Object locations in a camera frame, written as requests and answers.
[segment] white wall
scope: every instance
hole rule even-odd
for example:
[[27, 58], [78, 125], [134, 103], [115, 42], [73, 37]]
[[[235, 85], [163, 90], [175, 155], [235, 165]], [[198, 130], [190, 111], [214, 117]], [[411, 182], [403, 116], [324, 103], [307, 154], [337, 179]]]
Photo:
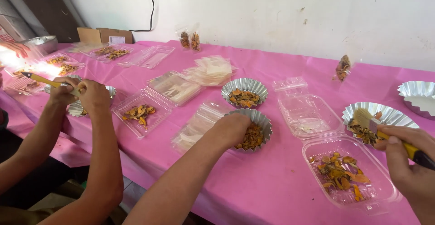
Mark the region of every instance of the white wall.
[[[151, 0], [71, 1], [87, 26], [149, 28]], [[137, 41], [175, 39], [176, 24], [200, 22], [203, 43], [333, 59], [348, 53], [365, 63], [435, 71], [435, 0], [155, 2], [155, 29], [135, 33]]]

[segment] stack of plastic bags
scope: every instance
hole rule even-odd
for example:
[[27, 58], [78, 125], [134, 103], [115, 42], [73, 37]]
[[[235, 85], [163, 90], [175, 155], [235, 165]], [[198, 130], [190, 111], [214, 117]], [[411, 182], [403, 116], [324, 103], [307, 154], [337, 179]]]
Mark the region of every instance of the stack of plastic bags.
[[183, 78], [203, 86], [223, 86], [237, 70], [231, 65], [230, 59], [219, 55], [202, 57], [195, 60], [195, 63], [198, 66], [183, 71]]

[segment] open cardboard box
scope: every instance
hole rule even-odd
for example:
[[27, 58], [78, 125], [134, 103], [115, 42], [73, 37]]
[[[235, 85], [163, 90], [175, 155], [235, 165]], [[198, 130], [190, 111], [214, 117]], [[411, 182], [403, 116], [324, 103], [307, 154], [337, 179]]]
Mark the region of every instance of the open cardboard box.
[[81, 42], [90, 44], [96, 43], [133, 43], [133, 34], [131, 31], [115, 30], [109, 28], [77, 27]]

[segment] human hand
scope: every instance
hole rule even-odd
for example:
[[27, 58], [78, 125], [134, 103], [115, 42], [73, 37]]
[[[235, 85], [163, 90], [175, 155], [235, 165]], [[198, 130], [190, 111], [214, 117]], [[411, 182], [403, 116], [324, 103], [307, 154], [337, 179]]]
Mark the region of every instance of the human hand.
[[64, 106], [67, 106], [76, 100], [78, 100], [77, 96], [70, 94], [74, 88], [76, 88], [79, 84], [79, 79], [71, 78], [71, 77], [56, 77], [53, 81], [68, 83], [71, 86], [60, 86], [58, 88], [51, 87], [50, 89], [50, 100], [53, 103], [59, 103]]
[[28, 55], [26, 51], [30, 51], [30, 49], [26, 45], [14, 42], [0, 42], [0, 47], [2, 47], [3, 50], [10, 50], [15, 52], [18, 58], [20, 56], [22, 58], [27, 58]]
[[251, 119], [239, 113], [226, 115], [219, 119], [215, 125], [210, 128], [204, 137], [216, 139], [217, 144], [223, 147], [224, 150], [229, 149], [243, 141], [246, 129], [251, 124]]
[[95, 111], [107, 111], [110, 107], [110, 94], [106, 86], [96, 81], [84, 79], [79, 83], [80, 101], [84, 109], [92, 116]]
[[421, 224], [432, 224], [435, 221], [435, 171], [417, 164], [409, 165], [401, 139], [435, 160], [435, 138], [421, 129], [408, 127], [379, 125], [378, 130], [390, 136], [377, 147], [382, 149], [385, 145], [391, 180], [406, 197]]

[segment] human arm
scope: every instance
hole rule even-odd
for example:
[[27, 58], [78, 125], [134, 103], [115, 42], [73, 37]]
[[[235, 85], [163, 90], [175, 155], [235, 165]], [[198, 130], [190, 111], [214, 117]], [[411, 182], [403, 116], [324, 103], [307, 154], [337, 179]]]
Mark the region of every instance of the human arm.
[[84, 79], [80, 101], [92, 122], [92, 155], [87, 186], [81, 197], [43, 220], [44, 225], [100, 225], [121, 203], [121, 160], [109, 110], [110, 95], [100, 83]]
[[0, 51], [4, 50], [10, 50], [15, 52], [18, 58], [20, 56], [22, 58], [27, 58], [28, 56], [26, 51], [30, 51], [30, 49], [24, 44], [14, 42], [0, 42]]
[[219, 119], [145, 192], [123, 224], [182, 224], [215, 163], [242, 142], [250, 123], [237, 113]]
[[73, 86], [53, 88], [44, 110], [33, 130], [25, 137], [17, 152], [0, 163], [0, 194], [18, 183], [36, 167], [41, 165], [51, 153], [59, 137], [66, 107], [74, 102], [68, 92], [78, 84], [73, 78], [55, 78], [57, 82], [68, 82]]
[[391, 180], [408, 200], [422, 225], [435, 221], [435, 171], [420, 165], [409, 165], [408, 154], [402, 140], [423, 150], [435, 160], [435, 138], [421, 129], [380, 125], [378, 130], [390, 136], [375, 147], [386, 150]]

